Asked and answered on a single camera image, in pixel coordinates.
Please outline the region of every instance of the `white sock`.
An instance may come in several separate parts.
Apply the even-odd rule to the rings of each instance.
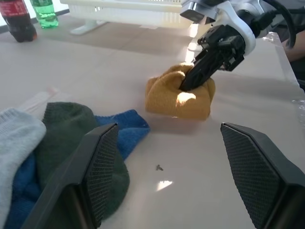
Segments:
[[[0,112],[0,229],[10,210],[15,174],[45,133],[45,125],[30,114],[14,108]]]

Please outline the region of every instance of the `small debris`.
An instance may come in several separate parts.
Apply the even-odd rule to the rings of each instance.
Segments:
[[[158,170],[163,171],[163,169],[160,167],[160,165],[157,165],[156,170],[157,170],[157,171],[158,171]]]

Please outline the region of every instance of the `table surface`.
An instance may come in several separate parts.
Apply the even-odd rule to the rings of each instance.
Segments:
[[[254,229],[231,174],[222,122],[267,134],[305,172],[305,97],[277,42],[258,40],[233,73],[215,73],[211,116],[196,122],[144,110],[147,80],[184,60],[187,31],[108,23],[69,35],[79,25],[64,15],[58,28],[38,29],[34,42],[0,35],[0,109],[54,86],[97,115],[135,109],[147,120],[151,132],[126,160],[127,196],[103,229]]]

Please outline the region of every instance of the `yellow cloth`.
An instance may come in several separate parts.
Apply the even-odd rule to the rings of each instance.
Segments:
[[[210,114],[215,83],[213,79],[208,79],[202,86],[189,92],[179,90],[185,74],[192,68],[192,63],[182,63],[171,67],[160,77],[150,79],[145,90],[146,111],[205,120]]]

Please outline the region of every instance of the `mesh pad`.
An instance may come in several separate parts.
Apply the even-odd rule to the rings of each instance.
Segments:
[[[253,224],[262,229],[281,192],[281,179],[250,137],[224,125],[221,132],[235,185]]]
[[[101,225],[112,182],[114,155],[117,152],[118,127],[103,135],[96,147],[83,180],[88,208],[95,228]]]

